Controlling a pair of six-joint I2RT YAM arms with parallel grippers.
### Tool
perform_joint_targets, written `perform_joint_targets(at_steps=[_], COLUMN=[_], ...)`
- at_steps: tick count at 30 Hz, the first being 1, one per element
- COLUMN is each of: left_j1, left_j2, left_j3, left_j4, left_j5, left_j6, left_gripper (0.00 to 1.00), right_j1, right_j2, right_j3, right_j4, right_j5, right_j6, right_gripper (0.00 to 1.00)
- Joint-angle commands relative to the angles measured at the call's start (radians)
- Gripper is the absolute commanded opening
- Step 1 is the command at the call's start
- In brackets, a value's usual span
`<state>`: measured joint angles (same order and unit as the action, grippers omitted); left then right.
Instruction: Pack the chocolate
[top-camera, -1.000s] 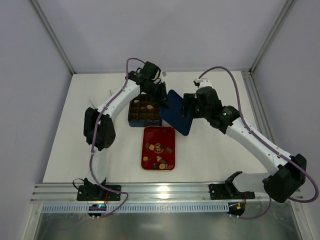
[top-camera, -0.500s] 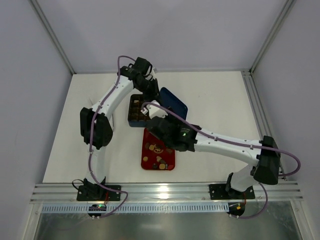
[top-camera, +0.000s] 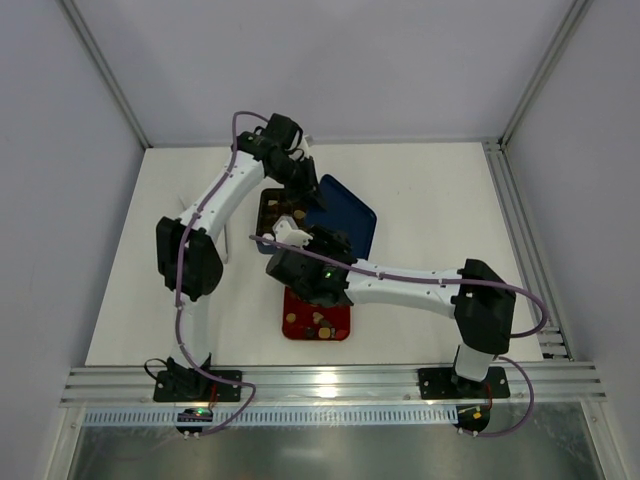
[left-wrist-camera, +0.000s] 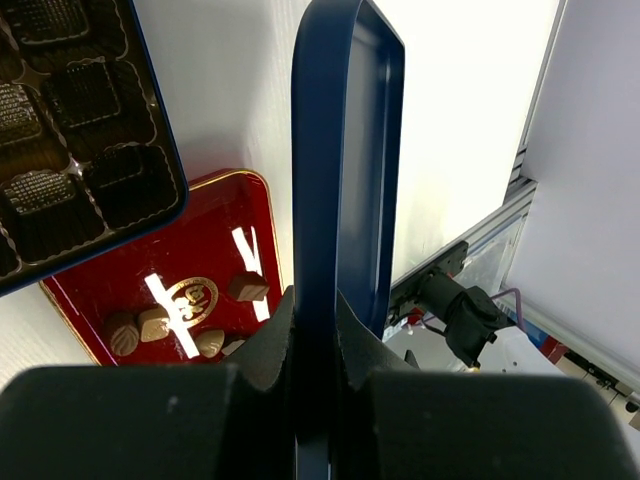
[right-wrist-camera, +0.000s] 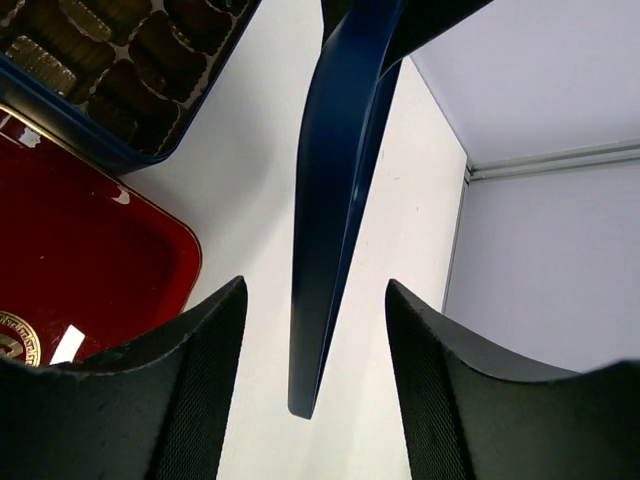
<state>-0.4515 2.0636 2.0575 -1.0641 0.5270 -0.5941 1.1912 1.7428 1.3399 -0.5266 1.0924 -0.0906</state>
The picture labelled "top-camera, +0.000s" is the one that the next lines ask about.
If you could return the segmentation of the dark blue box lid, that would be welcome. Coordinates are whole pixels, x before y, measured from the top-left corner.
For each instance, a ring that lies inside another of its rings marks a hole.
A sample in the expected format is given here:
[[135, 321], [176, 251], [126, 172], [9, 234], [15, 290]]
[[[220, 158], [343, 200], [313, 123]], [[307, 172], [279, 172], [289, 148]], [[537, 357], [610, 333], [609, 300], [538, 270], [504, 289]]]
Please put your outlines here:
[[325, 209], [309, 208], [304, 224], [307, 227], [320, 225], [345, 233], [353, 255], [368, 259], [377, 225], [374, 210], [332, 175], [325, 174], [321, 178], [319, 189]]

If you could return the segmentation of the red lacquer tray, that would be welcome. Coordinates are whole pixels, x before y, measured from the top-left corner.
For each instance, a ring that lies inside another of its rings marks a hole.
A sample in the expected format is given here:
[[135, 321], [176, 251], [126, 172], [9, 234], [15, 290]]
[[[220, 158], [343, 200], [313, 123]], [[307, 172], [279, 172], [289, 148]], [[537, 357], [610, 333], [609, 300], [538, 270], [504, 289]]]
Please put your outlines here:
[[[320, 312], [324, 318], [319, 322], [313, 321], [314, 312]], [[288, 323], [285, 319], [286, 315], [294, 313], [296, 321]], [[312, 327], [316, 329], [314, 338], [305, 337], [305, 328]], [[322, 327], [331, 329], [331, 337], [328, 339], [320, 339], [318, 330]], [[336, 331], [344, 329], [348, 331], [348, 335], [343, 339], [336, 337]], [[348, 306], [338, 306], [325, 308], [302, 301], [290, 288], [286, 287], [283, 297], [283, 314], [281, 323], [281, 332], [285, 338], [294, 341], [320, 341], [320, 342], [341, 342], [346, 340], [351, 334], [351, 308]]]

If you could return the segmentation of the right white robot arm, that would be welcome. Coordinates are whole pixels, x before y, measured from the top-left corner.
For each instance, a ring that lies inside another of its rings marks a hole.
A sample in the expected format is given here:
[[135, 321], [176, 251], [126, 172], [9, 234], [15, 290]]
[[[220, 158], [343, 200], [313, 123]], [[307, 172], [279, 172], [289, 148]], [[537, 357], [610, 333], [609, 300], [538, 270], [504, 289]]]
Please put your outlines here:
[[449, 270], [385, 267], [354, 256], [343, 233], [321, 226], [304, 231], [286, 218], [262, 240], [276, 249], [267, 274], [306, 303], [394, 305], [454, 320], [461, 343], [451, 382], [461, 394], [484, 390], [492, 361], [509, 350], [516, 297], [480, 260]]

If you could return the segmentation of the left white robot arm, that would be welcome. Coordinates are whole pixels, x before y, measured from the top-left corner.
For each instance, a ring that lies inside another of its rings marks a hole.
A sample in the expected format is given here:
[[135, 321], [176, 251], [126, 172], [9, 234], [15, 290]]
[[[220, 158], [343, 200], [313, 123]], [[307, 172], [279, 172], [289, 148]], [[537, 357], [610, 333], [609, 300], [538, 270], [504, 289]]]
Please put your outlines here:
[[164, 395], [198, 400], [212, 381], [200, 374], [210, 355], [194, 360], [186, 350], [181, 323], [206, 315], [210, 294], [223, 275], [216, 241], [244, 198], [264, 179], [281, 184], [288, 197], [307, 207], [326, 208], [303, 130], [291, 118], [274, 113], [265, 118], [249, 111], [232, 117], [231, 153], [209, 189], [176, 218], [163, 217], [156, 226], [156, 255], [165, 286], [174, 294], [174, 332], [181, 359], [168, 358], [156, 377]]

